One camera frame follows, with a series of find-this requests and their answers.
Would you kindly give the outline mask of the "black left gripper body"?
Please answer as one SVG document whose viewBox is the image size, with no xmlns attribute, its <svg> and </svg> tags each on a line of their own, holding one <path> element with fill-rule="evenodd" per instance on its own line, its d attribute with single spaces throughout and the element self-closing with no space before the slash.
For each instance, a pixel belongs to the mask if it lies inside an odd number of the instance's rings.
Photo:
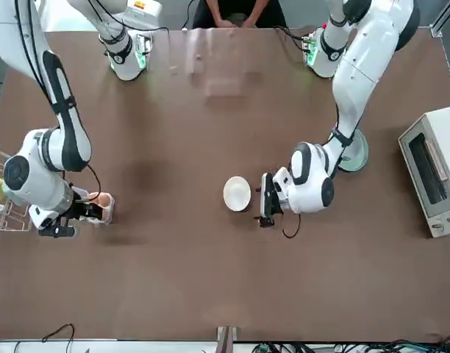
<svg viewBox="0 0 450 353">
<path fill-rule="evenodd" d="M 279 197 L 271 173 L 264 173 L 260 188 L 260 216 L 272 218 L 275 214 L 283 214 Z"/>
</svg>

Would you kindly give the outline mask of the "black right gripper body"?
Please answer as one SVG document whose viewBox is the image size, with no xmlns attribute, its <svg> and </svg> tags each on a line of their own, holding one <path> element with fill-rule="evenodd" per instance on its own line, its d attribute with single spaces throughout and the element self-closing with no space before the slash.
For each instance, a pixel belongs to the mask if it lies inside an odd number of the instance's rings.
<svg viewBox="0 0 450 353">
<path fill-rule="evenodd" d="M 61 216 L 67 220 L 80 220 L 81 218 L 102 220 L 102 207 L 94 202 L 81 202 L 80 200 L 75 200 Z"/>
</svg>

